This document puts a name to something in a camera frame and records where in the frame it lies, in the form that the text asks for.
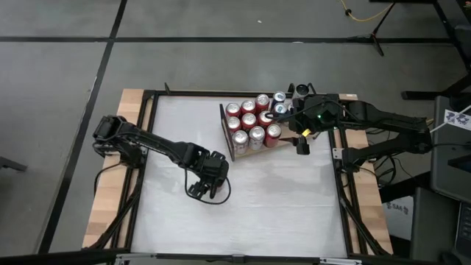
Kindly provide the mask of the white Celsius Peach Vibe can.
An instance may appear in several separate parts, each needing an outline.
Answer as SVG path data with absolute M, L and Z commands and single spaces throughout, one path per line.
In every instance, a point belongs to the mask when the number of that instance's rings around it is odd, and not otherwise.
M 292 99 L 305 98 L 309 92 L 310 88 L 307 85 L 299 84 L 294 88 Z

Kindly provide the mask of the black aluminium table frame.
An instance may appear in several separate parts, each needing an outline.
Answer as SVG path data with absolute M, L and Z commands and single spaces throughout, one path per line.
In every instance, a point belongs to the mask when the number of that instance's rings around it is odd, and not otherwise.
M 229 98 L 245 98 L 256 96 L 259 93 L 265 92 L 242 92 L 242 91 L 170 91 L 167 84 L 166 90 L 144 90 L 144 89 L 124 89 L 121 95 L 121 100 L 118 106 L 117 115 L 123 116 L 132 123 L 137 123 L 140 128 L 144 128 L 149 132 L 152 131 L 154 126 L 154 117 L 157 114 L 157 104 L 159 98 L 169 96 L 175 97 L 193 97 L 197 99 L 215 99 L 221 97 L 223 99 Z M 346 133 L 341 132 L 341 143 L 347 145 Z M 336 143 L 334 132 L 329 134 L 330 143 Z M 103 171 L 102 180 L 98 181 L 98 195 L 93 199 L 93 206 L 91 215 L 88 221 L 87 230 L 84 235 L 82 248 L 87 249 L 89 246 L 99 241 L 99 238 L 105 234 L 106 230 L 112 225 L 112 221 L 117 220 L 119 214 L 124 209 L 127 200 L 131 197 L 131 193 L 137 188 L 139 191 L 143 187 L 144 174 L 146 170 L 147 154 L 146 151 L 142 156 L 143 164 L 138 168 L 129 168 L 125 165 L 117 166 L 117 168 L 109 169 L 109 171 Z M 347 181 L 349 185 L 355 182 L 353 174 L 347 176 L 343 174 L 341 177 L 336 176 L 336 181 L 340 179 Z M 354 204 L 353 208 L 356 210 L 358 216 L 360 216 L 359 205 L 357 201 L 357 195 L 354 188 L 350 190 L 350 201 Z M 130 251 L 133 236 L 134 227 L 137 220 L 138 206 L 140 197 L 136 195 L 134 198 L 134 205 L 130 206 L 130 209 L 121 222 L 117 224 L 113 233 L 110 234 L 108 240 L 102 245 L 103 249 L 127 249 Z M 353 254 L 353 248 L 350 241 L 350 229 L 348 218 L 345 209 L 340 210 L 342 227 L 344 229 L 346 238 L 347 255 Z M 375 255 L 371 247 L 367 247 L 366 239 L 360 239 L 361 253 L 364 255 Z

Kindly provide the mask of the white labelled box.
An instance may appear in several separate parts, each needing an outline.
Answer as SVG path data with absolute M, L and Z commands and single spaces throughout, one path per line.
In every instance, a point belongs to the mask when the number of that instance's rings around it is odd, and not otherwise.
M 386 224 L 391 236 L 410 240 L 414 213 L 413 197 L 383 203 Z

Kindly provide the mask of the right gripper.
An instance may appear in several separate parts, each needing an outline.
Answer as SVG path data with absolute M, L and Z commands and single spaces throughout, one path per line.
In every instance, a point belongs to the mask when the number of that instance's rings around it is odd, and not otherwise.
M 298 134 L 305 130 L 310 130 L 312 133 L 332 130 L 337 126 L 342 116 L 338 94 L 318 94 L 296 98 L 292 100 L 292 106 L 291 117 L 288 118 L 288 128 Z M 307 138 L 303 135 L 299 138 L 279 138 L 279 141 L 297 143 L 298 155 L 310 154 Z

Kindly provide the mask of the black tripod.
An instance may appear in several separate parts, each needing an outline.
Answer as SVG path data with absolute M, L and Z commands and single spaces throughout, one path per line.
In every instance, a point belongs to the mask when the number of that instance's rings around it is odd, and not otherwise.
M 386 20 L 386 18 L 388 17 L 389 13 L 392 11 L 393 7 L 396 5 L 396 3 L 393 1 L 388 7 L 386 7 L 384 10 L 380 11 L 379 13 L 377 13 L 376 15 L 373 15 L 369 18 L 356 18 L 354 15 L 353 15 L 353 12 L 351 9 L 349 9 L 347 7 L 347 5 L 341 1 L 342 5 L 343 5 L 343 8 L 344 8 L 344 14 L 347 16 L 347 17 L 350 17 L 353 21 L 355 22 L 358 22 L 358 23 L 365 23 L 365 22 L 368 22 L 368 21 L 371 21 L 371 20 L 374 20 L 376 19 L 377 17 L 379 17 L 381 15 L 381 20 L 378 22 L 378 24 L 376 25 L 376 27 L 367 35 L 356 35 L 356 36 L 352 36 L 352 37 L 348 37 L 347 38 L 347 42 L 350 42 L 350 43 L 370 43 L 372 44 L 372 46 L 375 48 L 375 50 L 377 51 L 377 53 L 383 57 L 384 56 L 384 52 L 380 46 L 380 43 L 378 41 L 378 38 L 377 38 L 377 33 L 380 29 L 380 27 L 382 26 L 383 22 Z

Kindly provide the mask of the white paper sheet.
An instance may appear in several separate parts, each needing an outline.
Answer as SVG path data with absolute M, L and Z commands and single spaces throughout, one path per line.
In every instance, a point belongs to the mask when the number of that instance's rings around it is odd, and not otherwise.
M 464 130 L 471 131 L 471 115 L 445 110 L 444 123 Z

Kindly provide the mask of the grey cabinet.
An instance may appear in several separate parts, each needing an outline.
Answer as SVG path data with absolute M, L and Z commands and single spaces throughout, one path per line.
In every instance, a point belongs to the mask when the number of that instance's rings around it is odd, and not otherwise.
M 432 142 L 440 146 L 431 152 L 431 188 L 446 197 L 471 203 L 471 173 L 450 166 L 449 160 L 471 155 L 471 131 L 447 124 L 432 133 Z

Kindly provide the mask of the black floor tape strip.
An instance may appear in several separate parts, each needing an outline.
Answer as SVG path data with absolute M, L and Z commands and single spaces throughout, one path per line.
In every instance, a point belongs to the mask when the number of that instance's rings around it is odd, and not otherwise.
M 49 217 L 47 218 L 46 226 L 44 227 L 40 235 L 40 241 L 38 242 L 36 250 L 37 254 L 47 254 L 51 249 L 55 231 L 59 224 L 65 200 L 71 186 L 75 169 L 77 167 L 79 154 L 81 152 L 85 135 L 88 130 L 91 117 L 93 115 L 96 100 L 98 98 L 100 88 L 102 86 L 102 81 L 107 69 L 107 64 L 109 62 L 114 43 L 116 41 L 116 37 L 118 34 L 119 27 L 121 25 L 122 17 L 126 9 L 127 2 L 128 0 L 120 0 L 120 4 L 118 6 L 118 11 L 116 13 L 115 21 L 113 22 L 110 35 L 108 36 L 108 38 L 105 39 L 105 50 L 101 57 L 96 76 L 91 86 L 91 91 L 86 102 L 84 111 L 82 113 L 82 117 L 79 121 L 79 125 L 74 136 L 73 143 L 65 161 L 63 170 L 61 172 L 60 182 L 57 185 L 54 195 L 54 201 L 49 209 Z
M 370 43 L 369 38 L 0 36 L 0 43 Z

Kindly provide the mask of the wooden shelf with black frame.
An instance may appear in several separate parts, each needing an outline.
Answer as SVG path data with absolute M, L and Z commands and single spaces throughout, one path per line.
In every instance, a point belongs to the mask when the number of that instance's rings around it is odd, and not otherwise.
M 224 139 L 225 139 L 226 146 L 227 146 L 227 149 L 228 149 L 228 152 L 229 152 L 229 155 L 230 155 L 230 158 L 231 158 L 232 162 L 235 162 L 237 158 L 253 156 L 255 154 L 260 154 L 260 153 L 268 153 L 268 152 L 272 152 L 272 151 L 281 149 L 283 146 L 288 146 L 288 142 L 278 141 L 277 146 L 272 147 L 272 148 L 268 148 L 268 147 L 263 145 L 259 150 L 252 150 L 252 149 L 249 148 L 244 154 L 241 154 L 241 155 L 237 154 L 236 149 L 235 149 L 234 144 L 233 144 L 232 134 L 231 134 L 231 132 L 229 130 L 229 127 L 228 127 L 227 117 L 226 117 L 226 114 L 225 114 L 225 108 L 224 108 L 223 104 L 219 105 L 219 112 L 220 112 L 220 120 L 221 120 L 221 126 L 222 126 Z

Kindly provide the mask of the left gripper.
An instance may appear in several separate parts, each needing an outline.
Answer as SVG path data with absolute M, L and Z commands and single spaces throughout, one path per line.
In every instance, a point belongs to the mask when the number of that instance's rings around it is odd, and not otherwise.
M 207 193 L 207 184 L 210 186 L 210 198 L 216 196 L 217 184 L 223 184 L 227 178 L 229 163 L 226 157 L 217 151 L 207 152 L 203 156 L 202 167 L 198 177 L 202 182 L 195 182 L 188 189 L 188 195 L 194 199 L 201 199 Z

